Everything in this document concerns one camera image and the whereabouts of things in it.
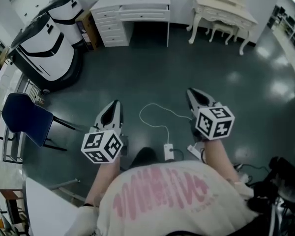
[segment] white cable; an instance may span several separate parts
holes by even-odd
[[[151,124],[148,124],[147,122],[145,122],[145,121],[142,120],[142,118],[141,118],[141,113],[142,113],[142,111],[143,111],[146,107],[148,107],[148,106],[150,106],[150,105],[158,106],[158,107],[161,108],[161,109],[164,109],[164,110],[167,110],[167,111],[173,113],[173,114],[174,114],[175,116],[177,116],[177,117],[180,117],[180,118],[186,118],[186,119],[191,120],[191,118],[189,118],[189,117],[187,117],[187,116],[180,116],[180,115],[177,115],[174,111],[172,111],[172,110],[170,110],[170,109],[167,109],[167,108],[164,108],[164,107],[162,107],[162,106],[160,106],[160,105],[158,105],[158,104],[156,104],[156,103],[149,103],[149,104],[145,105],[145,106],[141,109],[141,111],[140,111],[140,113],[139,113],[140,120],[141,120],[144,124],[146,124],[147,126],[150,126],[150,127],[152,127],[152,128],[162,128],[162,127],[163,127],[163,128],[166,128],[166,131],[167,131],[167,144],[169,144],[169,130],[168,130],[167,126],[164,126],[164,125],[153,126],[153,125],[151,125]]]

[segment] person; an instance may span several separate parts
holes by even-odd
[[[242,230],[258,227],[259,215],[246,204],[252,190],[239,181],[220,140],[204,144],[206,164],[157,163],[150,148],[122,174],[119,158],[102,164],[65,236],[251,235]]]

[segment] white vanity table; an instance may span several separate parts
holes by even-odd
[[[240,46],[239,54],[243,55],[243,49],[249,42],[253,27],[258,22],[247,11],[245,0],[194,0],[193,10],[195,12],[193,22],[187,27],[187,31],[192,30],[189,44],[193,44],[199,22],[202,18],[208,21],[221,21],[225,24],[238,27],[234,37],[236,42],[239,29],[247,31],[247,37]]]
[[[91,9],[105,47],[128,46],[134,21],[167,22],[170,0],[99,0]]]

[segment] chair leg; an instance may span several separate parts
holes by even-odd
[[[65,148],[56,147],[56,146],[52,146],[52,145],[48,145],[48,144],[44,144],[43,147],[46,147],[46,148],[53,148],[53,149],[61,150],[61,151],[68,151],[68,150],[65,149]]]
[[[53,120],[54,120],[55,122],[60,123],[61,125],[65,126],[65,127],[67,127],[67,128],[71,128],[71,129],[75,130],[74,127],[72,127],[72,126],[66,124],[63,120],[61,120],[61,119],[59,119],[59,118],[57,118],[57,117],[55,117],[55,116],[54,116]]]

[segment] cardboard box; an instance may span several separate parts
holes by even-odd
[[[94,18],[89,10],[84,11],[76,20],[84,42],[89,50],[96,50],[102,39],[98,33]]]

